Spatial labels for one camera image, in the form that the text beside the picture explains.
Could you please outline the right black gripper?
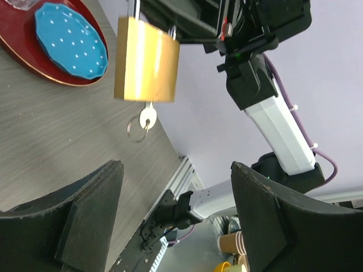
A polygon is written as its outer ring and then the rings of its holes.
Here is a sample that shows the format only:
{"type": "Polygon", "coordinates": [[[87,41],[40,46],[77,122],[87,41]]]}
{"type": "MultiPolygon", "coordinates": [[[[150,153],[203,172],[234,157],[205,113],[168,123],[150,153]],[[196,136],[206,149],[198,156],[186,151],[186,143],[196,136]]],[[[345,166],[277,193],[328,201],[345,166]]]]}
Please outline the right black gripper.
{"type": "Polygon", "coordinates": [[[144,0],[141,12],[153,26],[176,27],[181,44],[202,44],[206,53],[262,53],[307,30],[310,1],[144,0]]]}

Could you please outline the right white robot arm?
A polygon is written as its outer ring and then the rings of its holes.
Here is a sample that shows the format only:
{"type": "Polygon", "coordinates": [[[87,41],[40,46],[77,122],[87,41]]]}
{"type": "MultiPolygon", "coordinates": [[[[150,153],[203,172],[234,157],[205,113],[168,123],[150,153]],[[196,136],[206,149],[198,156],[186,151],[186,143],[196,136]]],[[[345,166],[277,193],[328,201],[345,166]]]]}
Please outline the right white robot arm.
{"type": "Polygon", "coordinates": [[[265,55],[309,28],[309,1],[141,1],[140,11],[178,42],[224,56],[217,69],[227,75],[229,95],[272,149],[252,165],[255,171],[300,193],[324,184],[314,149],[265,55]]]}

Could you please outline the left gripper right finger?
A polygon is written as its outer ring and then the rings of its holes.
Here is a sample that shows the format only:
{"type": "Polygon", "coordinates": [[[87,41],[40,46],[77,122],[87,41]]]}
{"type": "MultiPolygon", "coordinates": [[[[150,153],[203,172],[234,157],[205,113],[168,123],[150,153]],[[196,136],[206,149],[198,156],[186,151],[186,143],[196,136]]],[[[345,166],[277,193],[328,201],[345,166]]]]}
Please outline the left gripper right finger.
{"type": "Polygon", "coordinates": [[[315,200],[233,162],[251,271],[361,271],[362,211],[315,200]]]}

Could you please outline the large brass padlock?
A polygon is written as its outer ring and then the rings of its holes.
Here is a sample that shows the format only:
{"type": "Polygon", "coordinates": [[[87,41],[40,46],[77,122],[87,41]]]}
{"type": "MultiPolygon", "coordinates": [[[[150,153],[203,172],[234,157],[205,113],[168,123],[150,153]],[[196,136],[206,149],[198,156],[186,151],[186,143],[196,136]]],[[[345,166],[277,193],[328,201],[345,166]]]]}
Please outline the large brass padlock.
{"type": "Polygon", "coordinates": [[[172,103],[175,100],[180,44],[176,27],[165,32],[140,20],[140,1],[128,1],[118,19],[114,97],[172,103]]]}

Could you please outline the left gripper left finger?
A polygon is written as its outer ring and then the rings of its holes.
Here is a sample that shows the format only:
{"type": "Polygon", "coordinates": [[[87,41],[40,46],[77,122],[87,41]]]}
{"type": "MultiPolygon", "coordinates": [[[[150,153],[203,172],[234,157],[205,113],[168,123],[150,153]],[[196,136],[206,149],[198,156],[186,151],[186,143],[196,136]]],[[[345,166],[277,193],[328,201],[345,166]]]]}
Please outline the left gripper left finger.
{"type": "Polygon", "coordinates": [[[110,160],[1,212],[1,271],[104,271],[123,177],[122,162],[110,160]]]}

